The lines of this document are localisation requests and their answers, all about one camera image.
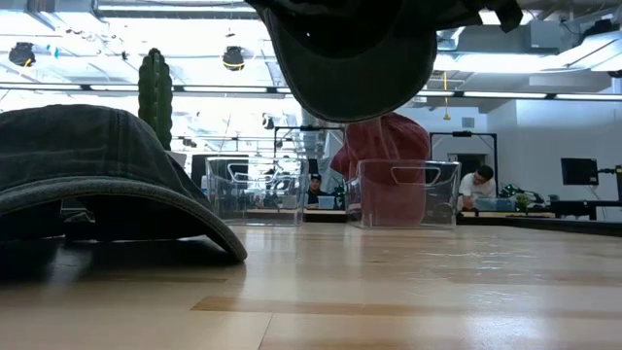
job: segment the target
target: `red cap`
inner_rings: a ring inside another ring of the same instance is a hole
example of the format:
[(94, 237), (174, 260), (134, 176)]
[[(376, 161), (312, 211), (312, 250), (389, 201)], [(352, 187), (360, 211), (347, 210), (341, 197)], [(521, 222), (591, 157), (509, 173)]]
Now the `red cap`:
[(397, 113), (354, 122), (346, 127), (344, 144), (330, 167), (350, 180), (364, 159), (430, 158), (430, 136), (419, 124)]
[(356, 194), (361, 203), (363, 221), (369, 226), (411, 227), (418, 225), (425, 214), (426, 174), (422, 166), (392, 162), (369, 162), (364, 174), (357, 174), (357, 164), (366, 159), (427, 160), (430, 137), (416, 122), (397, 113), (348, 124), (343, 148), (335, 155), (330, 167), (346, 180), (357, 175), (361, 179)]

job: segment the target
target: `cap brim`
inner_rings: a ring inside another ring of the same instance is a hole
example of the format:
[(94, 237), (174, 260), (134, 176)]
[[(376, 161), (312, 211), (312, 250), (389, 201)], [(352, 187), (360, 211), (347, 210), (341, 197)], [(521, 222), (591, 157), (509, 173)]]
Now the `cap brim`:
[(332, 158), (330, 168), (343, 175), (346, 180), (350, 179), (350, 158), (346, 147), (342, 147)]
[(435, 32), (388, 35), (352, 58), (326, 58), (302, 46), (269, 10), (263, 10), (283, 75), (300, 105), (315, 117), (350, 123), (381, 116), (405, 104), (430, 78)]
[(31, 182), (0, 192), (0, 215), (60, 199), (86, 195), (127, 195), (154, 200), (192, 215), (205, 225), (204, 233), (239, 262), (247, 252), (233, 231), (198, 202), (167, 188), (134, 180), (77, 176)]

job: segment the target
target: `black cap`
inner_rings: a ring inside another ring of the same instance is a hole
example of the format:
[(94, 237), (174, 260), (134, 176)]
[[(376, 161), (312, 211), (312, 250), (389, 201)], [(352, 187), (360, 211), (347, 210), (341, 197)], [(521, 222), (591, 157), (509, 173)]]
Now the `black cap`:
[(0, 139), (0, 239), (28, 234), (33, 218), (60, 219), (55, 203), (75, 197), (94, 214), (89, 231), (99, 238), (205, 234), (235, 260), (247, 257), (152, 129), (130, 113), (88, 105), (6, 112)]
[(477, 173), (486, 180), (490, 180), (495, 176), (495, 170), (488, 165), (480, 166), (479, 169), (477, 169)]
[(430, 78), (437, 40), (451, 39), (437, 39), (437, 31), (479, 25), (484, 9), (497, 13), (505, 31), (523, 16), (516, 0), (246, 2), (265, 24), (301, 107), (337, 123), (380, 117), (413, 98)]

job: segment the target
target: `man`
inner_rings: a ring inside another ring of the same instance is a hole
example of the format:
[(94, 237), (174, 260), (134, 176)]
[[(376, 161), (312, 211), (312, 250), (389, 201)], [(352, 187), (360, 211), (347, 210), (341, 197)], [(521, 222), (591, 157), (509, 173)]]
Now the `man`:
[(307, 193), (308, 207), (317, 208), (319, 206), (318, 195), (328, 195), (327, 193), (322, 192), (322, 190), (320, 190), (321, 185), (322, 185), (322, 175), (311, 174), (311, 185), (309, 185), (309, 191)]
[(473, 209), (477, 198), (494, 198), (497, 196), (495, 171), (488, 165), (482, 165), (474, 173), (465, 175), (460, 183), (458, 209)]

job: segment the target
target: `desk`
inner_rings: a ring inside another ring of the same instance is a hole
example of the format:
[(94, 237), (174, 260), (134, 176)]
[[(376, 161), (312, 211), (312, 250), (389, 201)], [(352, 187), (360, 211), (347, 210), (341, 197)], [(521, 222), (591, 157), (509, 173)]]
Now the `desk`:
[(555, 218), (555, 213), (520, 213), (520, 212), (462, 212), (465, 218), (507, 218), (507, 217), (540, 217), (540, 218)]
[(551, 211), (557, 218), (564, 216), (589, 216), (596, 221), (596, 209), (599, 207), (622, 207), (620, 200), (554, 200), (551, 201)]
[[(249, 209), (246, 211), (249, 215), (257, 216), (276, 216), (280, 214), (294, 214), (293, 209)], [(304, 222), (306, 223), (345, 223), (345, 210), (320, 210), (320, 209), (304, 209)]]
[(246, 264), (203, 240), (4, 245), (0, 348), (622, 349), (619, 238), (234, 230)]
[(622, 238), (622, 223), (594, 222), (542, 217), (458, 217), (458, 226), (531, 228), (559, 232), (586, 233)]

